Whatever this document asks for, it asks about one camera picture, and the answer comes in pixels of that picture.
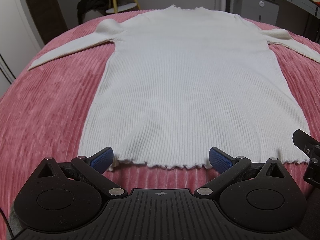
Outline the black garment on floor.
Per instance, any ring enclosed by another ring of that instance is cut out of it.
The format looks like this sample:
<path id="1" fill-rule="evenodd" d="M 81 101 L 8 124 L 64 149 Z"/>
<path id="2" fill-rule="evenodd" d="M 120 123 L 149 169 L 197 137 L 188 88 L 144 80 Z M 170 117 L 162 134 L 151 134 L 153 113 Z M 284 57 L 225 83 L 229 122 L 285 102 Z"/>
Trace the black garment on floor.
<path id="1" fill-rule="evenodd" d="M 112 6 L 111 0 L 81 0 L 76 6 L 78 25 L 105 16 L 106 11 Z"/>

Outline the white wardrobe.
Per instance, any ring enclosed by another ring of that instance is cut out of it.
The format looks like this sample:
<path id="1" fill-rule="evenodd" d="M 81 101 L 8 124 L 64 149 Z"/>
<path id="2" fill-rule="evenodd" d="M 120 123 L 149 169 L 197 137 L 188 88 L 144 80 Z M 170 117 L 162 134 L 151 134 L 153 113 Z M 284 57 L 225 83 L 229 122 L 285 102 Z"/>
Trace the white wardrobe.
<path id="1" fill-rule="evenodd" d="M 26 0 L 1 0 L 1 95 L 44 47 Z"/>

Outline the grey dressing table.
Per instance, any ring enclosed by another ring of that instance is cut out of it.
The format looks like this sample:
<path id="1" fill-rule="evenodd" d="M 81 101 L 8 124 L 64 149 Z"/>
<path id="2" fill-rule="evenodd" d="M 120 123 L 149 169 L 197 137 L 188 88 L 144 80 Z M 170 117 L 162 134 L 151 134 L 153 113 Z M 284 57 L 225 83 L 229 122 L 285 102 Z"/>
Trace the grey dressing table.
<path id="1" fill-rule="evenodd" d="M 319 6 L 311 0 L 272 0 L 279 5 L 276 26 L 319 43 Z"/>

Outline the grey bedside cabinet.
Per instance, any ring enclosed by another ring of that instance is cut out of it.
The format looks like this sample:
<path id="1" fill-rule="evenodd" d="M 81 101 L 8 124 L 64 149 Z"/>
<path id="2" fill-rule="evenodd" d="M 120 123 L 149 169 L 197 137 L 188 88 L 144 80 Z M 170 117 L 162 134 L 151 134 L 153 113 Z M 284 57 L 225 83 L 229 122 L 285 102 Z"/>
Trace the grey bedside cabinet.
<path id="1" fill-rule="evenodd" d="M 257 22 L 276 25 L 279 5 L 269 0 L 233 0 L 233 14 Z"/>

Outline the white ribbed knit sweater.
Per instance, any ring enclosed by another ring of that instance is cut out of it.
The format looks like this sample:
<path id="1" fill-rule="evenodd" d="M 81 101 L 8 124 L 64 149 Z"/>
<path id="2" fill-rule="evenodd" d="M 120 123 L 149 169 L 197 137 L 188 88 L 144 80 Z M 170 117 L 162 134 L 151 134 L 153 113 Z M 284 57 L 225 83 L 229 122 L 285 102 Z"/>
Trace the white ribbed knit sweater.
<path id="1" fill-rule="evenodd" d="M 269 44 L 312 60 L 319 53 L 284 29 L 239 15 L 170 6 L 96 30 L 53 49 L 31 67 L 111 41 L 114 53 L 88 111 L 79 155 L 109 146 L 121 162 L 209 167 L 217 147 L 254 162 L 303 163 L 295 130 L 308 131 Z"/>

